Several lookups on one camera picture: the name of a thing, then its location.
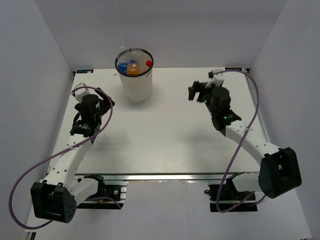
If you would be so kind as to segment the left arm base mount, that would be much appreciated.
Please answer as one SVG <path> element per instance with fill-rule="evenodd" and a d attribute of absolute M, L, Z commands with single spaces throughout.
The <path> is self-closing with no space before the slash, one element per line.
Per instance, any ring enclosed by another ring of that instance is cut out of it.
<path fill-rule="evenodd" d="M 123 184 L 108 183 L 103 176 L 96 174 L 85 175 L 82 179 L 91 179 L 98 182 L 98 191 L 77 206 L 77 209 L 120 210 L 125 201 L 126 186 Z"/>

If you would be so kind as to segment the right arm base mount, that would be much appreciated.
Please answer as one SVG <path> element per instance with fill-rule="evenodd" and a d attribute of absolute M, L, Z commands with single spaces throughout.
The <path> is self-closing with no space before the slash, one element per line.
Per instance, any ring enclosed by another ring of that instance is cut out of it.
<path fill-rule="evenodd" d="M 216 207 L 218 189 L 219 189 L 218 184 L 211 184 L 211 185 L 208 185 L 208 189 L 204 190 L 204 194 L 208 195 L 209 197 L 209 206 L 210 206 L 210 211 L 212 213 L 218 212 Z M 222 211 L 227 210 L 235 206 L 237 203 L 239 203 L 249 194 L 250 194 L 249 191 L 237 192 L 237 191 L 232 191 L 231 189 L 228 189 L 227 187 L 223 186 L 221 190 L 220 198 L 219 198 L 219 207 Z M 258 207 L 256 204 L 255 195 L 252 195 L 240 206 L 231 210 L 231 212 L 257 212 L 257 211 L 258 211 Z"/>

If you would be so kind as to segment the orange juice bottle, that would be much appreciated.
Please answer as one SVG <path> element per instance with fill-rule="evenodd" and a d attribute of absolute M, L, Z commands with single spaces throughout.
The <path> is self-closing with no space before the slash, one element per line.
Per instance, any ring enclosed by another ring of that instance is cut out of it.
<path fill-rule="evenodd" d="M 138 63 L 129 63 L 126 68 L 127 75 L 139 75 L 140 65 Z"/>

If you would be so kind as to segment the clear bottle blue label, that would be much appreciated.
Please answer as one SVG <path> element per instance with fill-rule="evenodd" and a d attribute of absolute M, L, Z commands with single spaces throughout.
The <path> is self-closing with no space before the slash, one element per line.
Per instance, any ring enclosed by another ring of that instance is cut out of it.
<path fill-rule="evenodd" d="M 129 64 L 136 64 L 137 62 L 134 59 L 126 60 L 126 61 L 121 61 L 117 64 L 118 71 L 120 73 L 126 74 L 127 73 L 127 68 Z"/>

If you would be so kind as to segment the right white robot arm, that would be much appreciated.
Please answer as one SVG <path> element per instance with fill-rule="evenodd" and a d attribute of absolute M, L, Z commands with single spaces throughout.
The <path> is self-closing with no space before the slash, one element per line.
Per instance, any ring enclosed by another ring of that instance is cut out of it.
<path fill-rule="evenodd" d="M 262 192 L 274 199 L 302 184 L 296 152 L 280 148 L 261 135 L 253 132 L 242 119 L 231 110 L 228 89 L 207 82 L 195 81 L 188 88 L 188 99 L 204 103 L 211 115 L 214 128 L 223 136 L 239 144 L 258 163 L 258 173 L 236 173 L 224 182 L 226 195 L 236 200 L 244 192 Z"/>

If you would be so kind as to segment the clear bottle blue band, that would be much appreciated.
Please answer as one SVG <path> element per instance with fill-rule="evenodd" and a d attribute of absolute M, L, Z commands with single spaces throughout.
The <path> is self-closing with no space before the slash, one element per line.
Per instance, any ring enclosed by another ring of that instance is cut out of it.
<path fill-rule="evenodd" d="M 139 60 L 143 56 L 144 52 L 141 48 L 122 48 L 118 55 L 118 59 L 121 61 Z"/>

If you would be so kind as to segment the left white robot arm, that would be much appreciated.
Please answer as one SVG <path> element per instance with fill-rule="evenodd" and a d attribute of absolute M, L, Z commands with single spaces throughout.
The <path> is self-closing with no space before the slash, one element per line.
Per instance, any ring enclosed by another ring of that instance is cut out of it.
<path fill-rule="evenodd" d="M 34 182 L 31 200 L 36 218 L 62 223 L 69 223 L 76 208 L 90 197 L 99 200 L 106 196 L 104 178 L 89 174 L 74 183 L 75 174 L 86 153 L 93 146 L 98 134 L 106 128 L 102 117 L 113 112 L 115 102 L 99 87 L 95 93 L 73 93 L 78 101 L 75 105 L 77 114 L 66 145 L 66 152 L 59 154 L 59 159 L 51 172 L 42 180 Z"/>

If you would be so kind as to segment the clear bottle red cap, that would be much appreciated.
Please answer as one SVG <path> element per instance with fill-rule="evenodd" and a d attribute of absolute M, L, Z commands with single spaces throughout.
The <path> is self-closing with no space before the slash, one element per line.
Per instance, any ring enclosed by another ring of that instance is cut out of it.
<path fill-rule="evenodd" d="M 148 69 L 150 69 L 153 65 L 153 62 L 151 60 L 147 60 L 145 62 L 142 62 L 140 65 L 140 73 L 146 72 Z"/>

